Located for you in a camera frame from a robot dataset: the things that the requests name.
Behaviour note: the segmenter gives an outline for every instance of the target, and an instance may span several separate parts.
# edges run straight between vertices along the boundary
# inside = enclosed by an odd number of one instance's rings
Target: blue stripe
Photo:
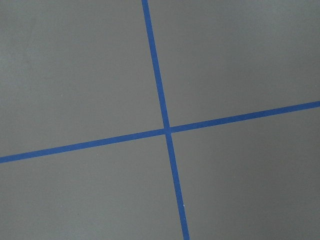
[[[162,79],[161,79],[161,73],[160,73],[158,55],[157,55],[157,50],[156,50],[155,37],[154,37],[153,29],[152,29],[149,6],[148,6],[148,1],[147,0],[142,0],[142,7],[143,7],[143,14],[144,14],[146,33],[147,33],[148,41],[149,41],[149,47],[150,47],[151,60],[152,60],[152,65],[153,65],[156,89],[158,91],[158,97],[159,97],[159,102],[160,102],[163,126],[164,126],[165,129],[167,129],[167,128],[170,127],[170,125],[169,125],[169,117],[168,117],[168,111],[167,111],[164,87],[163,87]]]
[[[148,0],[142,0],[142,8],[143,8],[146,32],[147,32],[148,41],[149,41],[154,77],[155,77],[155,82],[156,82],[156,88],[157,88],[158,97],[159,97],[163,127],[165,129],[165,139],[166,139],[166,145],[168,148],[168,154],[169,154],[175,196],[176,196],[176,201],[177,201],[177,206],[178,206],[178,211],[179,211],[182,235],[183,235],[184,240],[189,240],[190,237],[189,237],[188,224],[187,224],[187,218],[186,218],[186,213],[185,213],[185,205],[184,205],[180,181],[179,181],[179,174],[178,174],[178,167],[177,167],[176,156],[175,156],[175,149],[174,149],[174,144],[173,144],[172,136],[171,136],[169,116],[168,116],[168,111],[167,111],[164,88],[163,88],[162,79],[161,79],[161,73],[160,73],[159,61],[158,61],[158,56],[157,56],[154,32],[152,29]]]
[[[201,129],[206,127],[229,124],[229,123],[240,122],[240,121],[245,121],[250,119],[263,118],[263,117],[268,117],[272,115],[285,114],[285,113],[313,109],[318,107],[320,107],[320,101],[308,102],[308,103],[303,103],[303,104],[298,104],[293,106],[275,108],[271,110],[257,111],[257,112],[252,112],[252,113],[247,113],[247,114],[242,114],[237,116],[229,116],[229,117],[213,119],[208,121],[201,121],[201,122],[190,123],[190,124],[185,124],[180,126],[173,126],[171,127],[171,132],[177,133],[177,132],[188,131],[193,129]]]
[[[88,148],[93,148],[93,147],[98,147],[98,146],[103,146],[108,144],[121,143],[121,142],[136,140],[136,139],[149,138],[149,137],[159,136],[163,134],[165,134],[164,129],[157,129],[152,131],[144,131],[144,132],[139,132],[134,134],[110,137],[110,138],[105,138],[100,140],[76,143],[72,145],[58,146],[58,147],[53,147],[53,148],[48,148],[48,149],[43,149],[38,151],[30,151],[30,152],[25,152],[25,153],[10,155],[10,156],[2,156],[0,157],[0,164],[17,161],[17,160],[36,158],[36,157],[41,157],[46,155],[65,153],[65,152],[70,152],[70,151],[75,151],[80,149],[88,149]]]
[[[229,124],[234,122],[240,122],[240,121],[256,119],[256,118],[263,118],[263,117],[268,117],[272,115],[285,114],[285,113],[319,108],[319,107],[320,107],[320,101],[314,101],[314,102],[308,102],[308,103],[303,103],[299,105],[286,106],[286,107],[275,108],[275,109],[264,110],[264,111],[257,111],[257,112],[252,112],[252,113],[247,113],[247,114],[242,114],[237,116],[229,116],[229,117],[213,119],[208,121],[201,121],[201,122],[196,122],[196,123],[191,123],[186,125],[173,126],[170,129],[172,133],[177,133],[177,132],[183,132],[183,131],[188,131],[193,129],[212,127],[212,126],[217,126],[222,124]],[[110,137],[110,138],[105,138],[100,140],[76,143],[72,145],[48,148],[48,149],[43,149],[38,151],[31,151],[31,152],[25,152],[25,153],[20,153],[15,155],[2,156],[0,157],[0,163],[36,158],[36,157],[41,157],[46,155],[93,148],[93,147],[98,147],[98,146],[103,146],[108,144],[116,144],[116,143],[131,141],[131,140],[149,138],[149,137],[164,135],[166,134],[166,132],[167,130],[165,129],[157,129],[157,130],[144,131],[144,132],[133,133],[128,135]]]

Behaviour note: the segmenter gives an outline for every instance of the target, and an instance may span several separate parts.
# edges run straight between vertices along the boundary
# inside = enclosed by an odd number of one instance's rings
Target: blue tape line
[[[201,129],[201,128],[212,127],[216,125],[229,124],[234,122],[263,118],[263,117],[268,117],[272,115],[285,114],[285,113],[319,108],[319,107],[320,107],[320,101],[308,102],[308,103],[303,103],[303,104],[298,104],[293,106],[275,108],[271,110],[257,111],[257,112],[252,112],[252,113],[247,113],[247,114],[242,114],[237,116],[229,116],[229,117],[213,119],[208,121],[201,121],[201,122],[195,122],[195,123],[190,123],[190,124],[185,124],[180,126],[173,126],[171,127],[171,132],[177,133],[177,132],[188,131],[193,129]]]
[[[148,41],[149,41],[149,47],[150,47],[156,89],[158,92],[158,97],[159,97],[159,102],[160,102],[163,126],[165,129],[168,129],[170,127],[169,117],[168,117],[164,87],[163,87],[162,79],[161,79],[155,37],[154,37],[154,32],[153,32],[152,24],[151,24],[151,17],[150,17],[150,12],[149,12],[148,0],[142,0],[142,8],[143,8],[146,32],[147,32]]]
[[[257,111],[257,112],[243,114],[243,115],[229,116],[225,118],[173,126],[170,129],[172,133],[177,133],[177,132],[183,132],[183,131],[188,131],[193,129],[212,127],[216,125],[229,124],[234,122],[240,122],[240,121],[256,119],[256,118],[263,118],[263,117],[268,117],[272,115],[285,114],[285,113],[319,108],[319,107],[320,107],[320,101],[314,101],[314,102],[308,102],[308,103],[303,103],[299,105],[286,106],[286,107],[275,108],[275,109],[264,110],[264,111]],[[144,131],[144,132],[133,133],[128,135],[110,137],[110,138],[105,138],[100,140],[76,143],[72,145],[58,146],[58,147],[48,148],[48,149],[43,149],[38,151],[25,152],[25,153],[20,153],[15,155],[1,156],[0,164],[6,163],[6,162],[23,160],[23,159],[31,159],[31,158],[36,158],[36,157],[41,157],[46,155],[65,153],[65,152],[70,152],[75,150],[93,148],[93,147],[98,147],[98,146],[103,146],[108,144],[116,144],[116,143],[131,141],[131,140],[149,138],[149,137],[154,137],[159,135],[165,135],[166,132],[167,130],[165,129],[157,129],[157,130]]]
[[[180,186],[175,149],[174,149],[174,144],[171,136],[169,116],[167,111],[164,88],[163,88],[162,79],[161,79],[161,73],[160,73],[159,61],[157,56],[155,37],[154,37],[154,32],[153,32],[152,23],[151,23],[148,0],[142,0],[142,8],[143,8],[146,32],[147,32],[148,41],[149,41],[155,83],[156,83],[156,88],[157,88],[158,97],[159,97],[163,127],[165,130],[165,140],[168,148],[171,173],[172,173],[176,202],[177,202],[178,212],[180,217],[182,235],[184,240],[189,240],[190,237],[189,237],[188,224],[187,224],[187,218],[185,213],[185,205],[184,205],[181,186]]]
[[[149,137],[154,137],[154,136],[159,136],[164,134],[165,134],[164,129],[157,129],[157,130],[144,131],[144,132],[133,133],[128,135],[110,137],[110,138],[105,138],[100,140],[76,143],[72,145],[58,146],[58,147],[53,147],[53,148],[48,148],[48,149],[43,149],[38,151],[30,151],[30,152],[25,152],[25,153],[10,155],[10,156],[2,156],[0,157],[0,164],[23,160],[23,159],[36,158],[36,157],[41,157],[46,155],[65,153],[65,152],[70,152],[70,151],[75,151],[80,149],[88,149],[88,148],[93,148],[93,147],[98,147],[98,146],[103,146],[108,144],[121,143],[121,142],[136,140],[136,139],[149,138]]]

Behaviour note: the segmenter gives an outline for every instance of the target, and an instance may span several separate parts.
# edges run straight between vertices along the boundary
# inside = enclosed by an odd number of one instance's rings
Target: floor
[[[318,240],[320,4],[0,2],[4,240]]]

